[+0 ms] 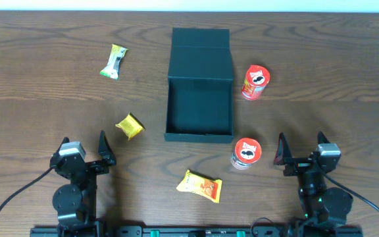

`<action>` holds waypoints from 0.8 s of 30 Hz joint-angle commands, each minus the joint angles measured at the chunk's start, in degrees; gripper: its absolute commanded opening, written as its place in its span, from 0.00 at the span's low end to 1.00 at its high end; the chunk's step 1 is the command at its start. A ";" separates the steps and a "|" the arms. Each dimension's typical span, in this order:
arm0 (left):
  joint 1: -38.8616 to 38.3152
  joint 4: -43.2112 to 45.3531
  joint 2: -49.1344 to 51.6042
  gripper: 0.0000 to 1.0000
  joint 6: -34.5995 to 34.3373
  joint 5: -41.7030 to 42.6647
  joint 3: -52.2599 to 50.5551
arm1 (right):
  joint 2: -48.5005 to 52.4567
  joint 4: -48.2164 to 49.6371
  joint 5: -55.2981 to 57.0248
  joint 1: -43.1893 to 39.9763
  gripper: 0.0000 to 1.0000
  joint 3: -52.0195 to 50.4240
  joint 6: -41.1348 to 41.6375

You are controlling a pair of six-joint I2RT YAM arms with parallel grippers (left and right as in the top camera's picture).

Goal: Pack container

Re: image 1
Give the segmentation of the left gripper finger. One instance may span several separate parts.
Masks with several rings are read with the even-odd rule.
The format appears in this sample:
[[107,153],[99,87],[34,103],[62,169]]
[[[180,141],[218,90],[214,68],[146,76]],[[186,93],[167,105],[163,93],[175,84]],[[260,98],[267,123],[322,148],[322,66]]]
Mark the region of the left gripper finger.
[[106,162],[107,166],[116,165],[116,156],[107,141],[104,130],[100,132],[98,154],[102,157],[102,160]]
[[64,137],[59,148],[55,152],[55,156],[63,156],[65,154],[65,144],[69,143],[70,140],[68,137]]

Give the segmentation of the red Pringles can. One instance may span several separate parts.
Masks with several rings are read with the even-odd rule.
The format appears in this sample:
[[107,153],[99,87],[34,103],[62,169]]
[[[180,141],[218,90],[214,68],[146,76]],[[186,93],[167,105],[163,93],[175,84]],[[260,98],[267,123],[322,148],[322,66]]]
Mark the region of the red Pringles can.
[[257,140],[242,138],[238,140],[231,156],[231,164],[238,170],[247,170],[262,155],[262,147]]
[[245,74],[242,96],[247,100],[257,100],[270,81],[270,72],[263,66],[251,65]]

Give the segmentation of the green yellow snack bar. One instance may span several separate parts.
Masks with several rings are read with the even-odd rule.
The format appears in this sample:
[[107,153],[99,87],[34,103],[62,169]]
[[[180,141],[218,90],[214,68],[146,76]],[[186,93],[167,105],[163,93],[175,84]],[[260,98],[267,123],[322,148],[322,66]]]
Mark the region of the green yellow snack bar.
[[128,48],[126,47],[112,44],[107,65],[104,69],[100,71],[100,75],[106,76],[113,80],[118,80],[120,75],[120,62],[127,51]]

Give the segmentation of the dark green box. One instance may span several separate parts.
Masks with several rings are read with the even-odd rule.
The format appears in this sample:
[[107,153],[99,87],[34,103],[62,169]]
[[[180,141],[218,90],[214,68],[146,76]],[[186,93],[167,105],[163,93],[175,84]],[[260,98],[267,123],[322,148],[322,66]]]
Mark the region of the dark green box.
[[173,28],[165,141],[232,143],[233,83],[229,30]]

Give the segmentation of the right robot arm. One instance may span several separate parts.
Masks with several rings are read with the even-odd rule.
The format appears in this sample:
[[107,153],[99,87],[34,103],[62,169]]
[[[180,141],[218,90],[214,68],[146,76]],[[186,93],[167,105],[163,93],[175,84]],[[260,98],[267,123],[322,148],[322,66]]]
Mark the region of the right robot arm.
[[339,147],[317,134],[317,148],[307,157],[292,156],[284,133],[279,134],[274,165],[283,165],[284,176],[298,180],[298,196],[304,219],[294,219],[282,236],[336,236],[346,224],[353,205],[351,194],[341,188],[328,188],[324,176],[336,169],[341,158]]

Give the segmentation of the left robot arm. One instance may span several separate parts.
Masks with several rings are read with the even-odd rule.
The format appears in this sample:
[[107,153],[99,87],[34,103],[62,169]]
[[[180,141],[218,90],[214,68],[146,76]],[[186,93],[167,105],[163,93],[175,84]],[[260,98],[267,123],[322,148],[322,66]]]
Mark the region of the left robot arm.
[[109,167],[116,165],[116,156],[103,130],[97,152],[99,160],[86,162],[81,143],[65,137],[50,160],[50,167],[70,181],[53,194],[59,236],[105,235],[106,224],[96,217],[97,177],[109,173]]

